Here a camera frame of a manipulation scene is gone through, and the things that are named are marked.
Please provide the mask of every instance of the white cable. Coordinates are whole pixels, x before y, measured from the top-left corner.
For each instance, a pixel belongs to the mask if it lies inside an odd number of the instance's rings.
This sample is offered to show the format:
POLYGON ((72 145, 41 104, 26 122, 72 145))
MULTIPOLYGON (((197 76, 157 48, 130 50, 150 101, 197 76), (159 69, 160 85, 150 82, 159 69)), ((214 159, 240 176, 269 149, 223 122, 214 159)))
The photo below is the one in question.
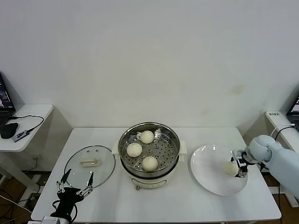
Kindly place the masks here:
POLYGON ((273 132, 271 132, 270 137, 273 135, 273 133, 276 131, 276 129, 278 129, 279 127, 283 127, 283 126, 295 126, 295 124, 289 124, 289 125, 279 125, 276 128, 274 128, 273 132))
MULTIPOLYGON (((14 203, 15 205, 19 206, 16 202, 13 202, 12 200, 9 200, 9 199, 7 199, 6 197, 3 197, 2 195, 0 195, 0 197, 2 197, 2 198, 4 198, 5 200, 8 200, 8 201, 14 203)), ((30 210, 28 210, 28 209, 26 209, 26 208, 24 208, 24 207, 22 207, 22 206, 19 206, 19 207, 22 208, 22 209, 27 210, 27 211, 30 212, 30 213, 32 213, 30 210)))
POLYGON ((21 217, 23 217, 23 216, 25 216, 25 215, 27 215, 27 214, 29 214, 29 212, 27 212, 26 214, 24 214, 24 215, 22 215, 22 216, 19 216, 19 217, 17 217, 17 218, 8 220, 8 221, 6 221, 6 222, 3 222, 3 223, 1 223, 1 224, 9 223, 10 221, 13 221, 13 220, 16 220, 16 219, 18 219, 18 218, 21 218, 21 217))

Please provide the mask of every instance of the table leg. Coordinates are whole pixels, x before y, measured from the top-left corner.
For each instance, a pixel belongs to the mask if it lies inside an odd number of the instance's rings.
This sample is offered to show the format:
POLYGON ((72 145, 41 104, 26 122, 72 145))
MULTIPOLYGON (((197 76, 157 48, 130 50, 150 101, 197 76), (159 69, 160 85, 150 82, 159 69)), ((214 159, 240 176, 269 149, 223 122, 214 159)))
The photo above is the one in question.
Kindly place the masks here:
POLYGON ((34 183, 29 177, 27 177, 15 164, 6 156, 5 153, 0 153, 0 168, 8 172, 10 175, 15 177, 18 181, 24 184, 31 190, 38 191, 38 185, 34 183))

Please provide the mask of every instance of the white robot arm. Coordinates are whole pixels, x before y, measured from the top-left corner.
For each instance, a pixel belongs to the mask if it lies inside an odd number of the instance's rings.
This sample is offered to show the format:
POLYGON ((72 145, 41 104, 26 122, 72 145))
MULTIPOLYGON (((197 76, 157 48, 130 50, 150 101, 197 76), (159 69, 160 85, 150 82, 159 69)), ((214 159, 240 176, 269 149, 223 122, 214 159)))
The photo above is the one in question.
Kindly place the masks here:
POLYGON ((299 154, 283 148, 268 135, 255 137, 245 151, 233 151, 239 167, 239 177, 247 174, 247 166, 263 162, 271 175, 299 198, 299 154))

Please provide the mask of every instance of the electric steamer pot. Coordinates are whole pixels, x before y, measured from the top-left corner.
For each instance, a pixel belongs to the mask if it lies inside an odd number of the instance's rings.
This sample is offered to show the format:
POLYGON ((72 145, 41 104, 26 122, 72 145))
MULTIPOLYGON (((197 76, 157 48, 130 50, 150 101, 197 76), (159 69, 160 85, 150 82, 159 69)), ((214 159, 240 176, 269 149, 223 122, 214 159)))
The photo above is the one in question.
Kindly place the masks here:
POLYGON ((123 167, 131 176, 142 180, 166 178, 166 175, 172 172, 178 163, 179 151, 180 141, 177 134, 171 128, 154 122, 145 122, 129 128, 118 143, 118 153, 123 167), (153 142, 149 144, 141 142, 140 136, 143 131, 153 132, 155 137, 153 142), (127 154, 128 145, 134 142, 142 146, 141 155, 135 158, 127 154), (147 172, 142 169, 142 161, 147 156, 157 159, 157 170, 147 172))

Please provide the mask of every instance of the white table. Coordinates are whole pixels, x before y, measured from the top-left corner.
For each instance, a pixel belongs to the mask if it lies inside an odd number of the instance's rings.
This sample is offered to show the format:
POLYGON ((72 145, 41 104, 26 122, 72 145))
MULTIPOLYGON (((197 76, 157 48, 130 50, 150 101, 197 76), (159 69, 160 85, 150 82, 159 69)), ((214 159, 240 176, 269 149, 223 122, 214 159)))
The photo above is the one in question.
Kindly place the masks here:
MULTIPOLYGON (((14 115, 17 117, 22 117, 25 115, 38 115, 43 117, 45 120, 53 110, 52 105, 15 105, 15 108, 16 108, 16 113, 14 115)), ((38 125, 41 122, 41 120, 42 120, 41 118, 28 117, 28 118, 10 120, 8 123, 19 124, 16 130, 16 134, 18 134, 21 131, 28 130, 34 127, 35 125, 38 125)), ((20 171, 20 169, 13 163, 13 161, 5 153, 13 153, 13 152, 17 153, 24 150, 26 146, 30 143, 30 141, 32 140, 32 138, 34 137, 35 133, 38 131, 40 126, 38 126, 33 131, 31 131, 28 136, 26 136, 25 138, 17 142, 14 142, 11 138, 10 139, 0 138, 1 172, 4 173, 5 175, 14 176, 17 180, 19 180, 27 188, 29 188, 29 190, 33 190, 33 191, 38 190, 38 185, 29 177, 27 177, 22 171, 20 171)))
MULTIPOLYGON (((273 125, 273 128, 278 127, 275 134, 273 134, 273 138, 276 136, 277 132, 289 125, 291 122, 286 117, 287 111, 267 111, 266 118, 273 125)), ((279 133, 279 136, 283 139, 283 141, 287 144, 287 147, 296 153, 299 153, 299 132, 296 128, 287 128, 279 133)), ((269 187, 272 194, 278 194, 278 187, 269 187)), ((288 202, 290 203, 292 208, 298 208, 299 204, 295 199, 294 195, 292 195, 287 189, 283 186, 280 188, 280 193, 285 194, 288 202)))
MULTIPOLYGON (((68 159, 90 145, 112 149, 126 128, 75 128, 47 181, 31 218, 35 221, 49 216, 57 200, 56 181, 61 179, 68 159)), ((235 127, 174 128, 187 142, 188 155, 176 167, 168 185, 139 191, 116 160, 110 178, 77 204, 81 223, 145 223, 145 222, 223 222, 279 219, 281 213, 257 166, 250 167, 249 181, 244 190, 234 196, 219 196, 205 190, 190 173, 190 157, 204 144, 221 144, 231 149, 246 146, 235 127)))

